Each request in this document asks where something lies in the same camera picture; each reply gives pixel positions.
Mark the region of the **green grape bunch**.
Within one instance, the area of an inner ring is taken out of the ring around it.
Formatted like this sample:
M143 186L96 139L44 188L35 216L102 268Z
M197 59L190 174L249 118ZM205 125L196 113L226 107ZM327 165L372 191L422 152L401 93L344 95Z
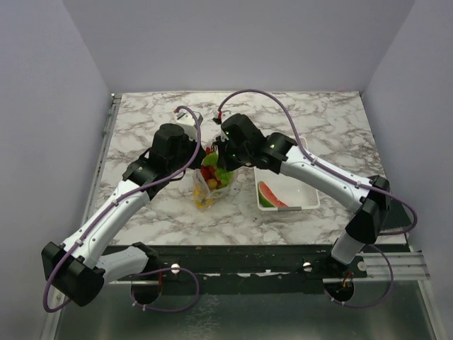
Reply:
M220 188L225 188L229 185L229 183L233 179L234 172L220 169L216 165L216 175L217 175L217 179L220 181L217 189L220 189Z

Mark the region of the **red strawberry pile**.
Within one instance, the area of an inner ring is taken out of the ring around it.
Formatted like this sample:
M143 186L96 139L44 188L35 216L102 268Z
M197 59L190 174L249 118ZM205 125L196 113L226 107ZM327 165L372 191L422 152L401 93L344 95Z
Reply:
M202 174L205 183L208 188L213 191L219 186L220 181L216 175L216 165L218 161L218 155L212 150L212 148L206 149L206 157L202 161L200 172Z

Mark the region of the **clear zip top bag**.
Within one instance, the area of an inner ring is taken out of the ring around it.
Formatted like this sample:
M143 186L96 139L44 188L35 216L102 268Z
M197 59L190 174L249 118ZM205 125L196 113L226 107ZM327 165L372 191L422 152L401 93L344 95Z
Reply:
M193 172L193 200L198 210L210 208L219 199L227 196L236 181L238 171L225 171L217 166L219 148L217 140L205 148L206 156L201 167Z

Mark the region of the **yellow bell pepper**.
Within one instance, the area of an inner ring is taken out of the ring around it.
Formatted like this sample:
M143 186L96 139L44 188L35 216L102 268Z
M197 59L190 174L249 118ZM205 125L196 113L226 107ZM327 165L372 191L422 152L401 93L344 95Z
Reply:
M200 210L207 209L213 204L213 200L208 195L205 195L203 191L198 189L193 191L193 200L195 206Z

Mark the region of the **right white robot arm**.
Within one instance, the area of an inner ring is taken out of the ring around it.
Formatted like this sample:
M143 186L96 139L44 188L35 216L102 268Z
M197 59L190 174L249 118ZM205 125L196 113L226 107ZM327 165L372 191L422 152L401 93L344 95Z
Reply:
M345 231L325 260L334 277L348 272L356 254L374 244L390 211L389 182L350 174L305 151L280 132L265 136L244 114L234 114L221 125L216 140L219 166L227 171L254 166L301 182L325 193L352 214Z

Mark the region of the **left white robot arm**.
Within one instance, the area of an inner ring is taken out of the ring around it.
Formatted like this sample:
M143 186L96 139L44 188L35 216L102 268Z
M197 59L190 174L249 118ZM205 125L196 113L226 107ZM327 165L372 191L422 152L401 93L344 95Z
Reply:
M101 208L61 244L49 242L41 252L46 279L43 307L50 288L56 288L79 307L89 304L102 288L117 279L143 280L164 271L158 254L141 242L106 255L114 236L156 194L186 169L201 165L199 123L165 123L154 134L152 146L127 166L122 179Z

